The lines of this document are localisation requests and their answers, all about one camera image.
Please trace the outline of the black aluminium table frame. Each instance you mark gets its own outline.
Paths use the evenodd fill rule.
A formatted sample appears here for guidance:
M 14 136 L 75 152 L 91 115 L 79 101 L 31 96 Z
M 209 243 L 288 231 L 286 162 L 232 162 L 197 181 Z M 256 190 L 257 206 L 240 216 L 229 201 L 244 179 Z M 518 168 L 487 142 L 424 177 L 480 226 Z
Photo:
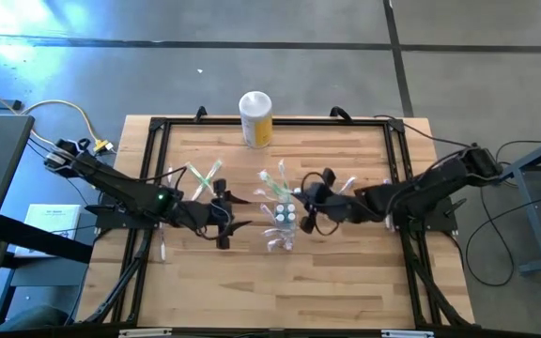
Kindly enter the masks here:
M 310 172 L 331 168 L 337 183 L 355 176 L 356 187 L 379 184 L 401 169 L 396 134 L 385 134 L 389 121 L 360 117 L 347 123 L 335 117 L 275 118 L 269 146 L 244 144 L 235 116 L 205 116 L 199 123 L 178 115 L 162 119 L 156 134 L 151 115 L 126 118 L 117 170 L 139 173 L 143 155 L 167 165 L 190 162 L 207 172 L 217 160 L 219 175 L 237 197 L 240 228 L 227 250 L 211 240 L 173 227 L 164 228 L 166 261 L 161 260 L 159 231 L 147 259 L 137 323 L 141 327 L 235 329 L 410 329 L 414 325 L 401 239 L 383 223 L 343 223 L 335 227 L 317 220 L 321 233 L 299 233 L 291 252 L 269 252 L 263 231 L 268 217 L 263 198 L 253 192 L 266 170 L 301 185 Z

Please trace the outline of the black desk beam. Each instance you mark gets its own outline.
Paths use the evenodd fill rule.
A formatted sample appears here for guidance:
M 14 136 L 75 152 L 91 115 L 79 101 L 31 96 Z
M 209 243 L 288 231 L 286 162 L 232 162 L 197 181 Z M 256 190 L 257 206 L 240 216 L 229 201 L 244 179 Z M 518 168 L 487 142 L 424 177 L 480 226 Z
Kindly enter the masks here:
M 90 245 L 2 215 L 0 215 L 0 241 L 80 263 L 88 263 L 92 254 Z

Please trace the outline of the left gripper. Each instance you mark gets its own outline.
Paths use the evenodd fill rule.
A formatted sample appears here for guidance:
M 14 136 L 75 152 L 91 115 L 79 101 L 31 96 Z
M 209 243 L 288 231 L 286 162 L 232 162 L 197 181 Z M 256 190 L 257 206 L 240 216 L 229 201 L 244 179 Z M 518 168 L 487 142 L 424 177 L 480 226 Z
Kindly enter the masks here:
M 214 197 L 208 203 L 180 202 L 177 206 L 176 226 L 193 231 L 200 238 L 212 240 L 217 249 L 229 249 L 231 234 L 251 221 L 231 223 L 231 203 L 247 205 L 249 201 L 226 189 L 223 178 L 213 181 Z

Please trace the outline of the clear acrylic holder box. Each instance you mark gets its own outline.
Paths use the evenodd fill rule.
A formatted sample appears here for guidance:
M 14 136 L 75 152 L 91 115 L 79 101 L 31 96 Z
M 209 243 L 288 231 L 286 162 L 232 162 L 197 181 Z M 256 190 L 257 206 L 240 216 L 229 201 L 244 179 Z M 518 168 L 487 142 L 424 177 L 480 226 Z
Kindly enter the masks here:
M 282 234 L 292 236 L 295 233 L 297 213 L 293 203 L 279 203 L 274 207 L 275 227 Z

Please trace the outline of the white paper booklet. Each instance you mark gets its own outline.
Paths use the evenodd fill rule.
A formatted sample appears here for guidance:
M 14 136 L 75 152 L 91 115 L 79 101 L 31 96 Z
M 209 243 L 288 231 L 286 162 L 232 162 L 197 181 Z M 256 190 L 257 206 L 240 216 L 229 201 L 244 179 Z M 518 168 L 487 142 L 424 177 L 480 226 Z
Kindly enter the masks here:
M 24 222 L 63 238 L 75 239 L 80 205 L 31 204 Z

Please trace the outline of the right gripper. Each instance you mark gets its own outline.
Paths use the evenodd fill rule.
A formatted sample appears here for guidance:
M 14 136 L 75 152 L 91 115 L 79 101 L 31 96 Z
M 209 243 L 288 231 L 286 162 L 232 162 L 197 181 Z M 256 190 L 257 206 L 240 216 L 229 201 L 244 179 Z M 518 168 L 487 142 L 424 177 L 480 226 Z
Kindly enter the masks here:
M 303 204 L 307 214 L 301 218 L 301 230 L 321 233 L 317 214 L 323 214 L 335 223 L 334 233 L 343 222 L 363 223 L 369 220 L 369 209 L 356 196 L 343 195 L 332 190 L 335 174 L 325 168 L 322 173 L 307 173 L 301 180 L 301 189 L 293 192 L 295 199 Z

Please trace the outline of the white yellow wipes canister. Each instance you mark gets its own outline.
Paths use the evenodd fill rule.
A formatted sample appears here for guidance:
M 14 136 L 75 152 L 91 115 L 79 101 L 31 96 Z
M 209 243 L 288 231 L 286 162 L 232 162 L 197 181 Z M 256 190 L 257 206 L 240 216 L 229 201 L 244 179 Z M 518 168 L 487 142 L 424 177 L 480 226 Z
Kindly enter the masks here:
M 261 91 L 249 91 L 239 101 L 243 138 L 247 146 L 267 146 L 272 137 L 272 101 Z

